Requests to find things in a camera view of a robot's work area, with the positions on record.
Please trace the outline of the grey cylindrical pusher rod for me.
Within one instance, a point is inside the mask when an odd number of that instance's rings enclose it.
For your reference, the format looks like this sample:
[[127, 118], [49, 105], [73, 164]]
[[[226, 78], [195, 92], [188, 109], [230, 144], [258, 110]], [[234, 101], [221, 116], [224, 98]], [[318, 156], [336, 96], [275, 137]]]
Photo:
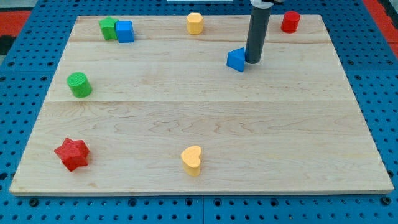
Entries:
[[270, 14], [271, 6], [264, 9], [255, 6], [252, 8], [245, 49], [247, 63], [257, 64], [261, 60]]

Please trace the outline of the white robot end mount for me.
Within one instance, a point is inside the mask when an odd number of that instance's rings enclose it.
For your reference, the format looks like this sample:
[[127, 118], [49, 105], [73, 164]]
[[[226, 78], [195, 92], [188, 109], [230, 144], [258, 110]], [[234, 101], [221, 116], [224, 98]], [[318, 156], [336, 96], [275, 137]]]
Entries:
[[272, 7], [276, 4], [282, 4], [284, 0], [250, 0], [254, 7]]

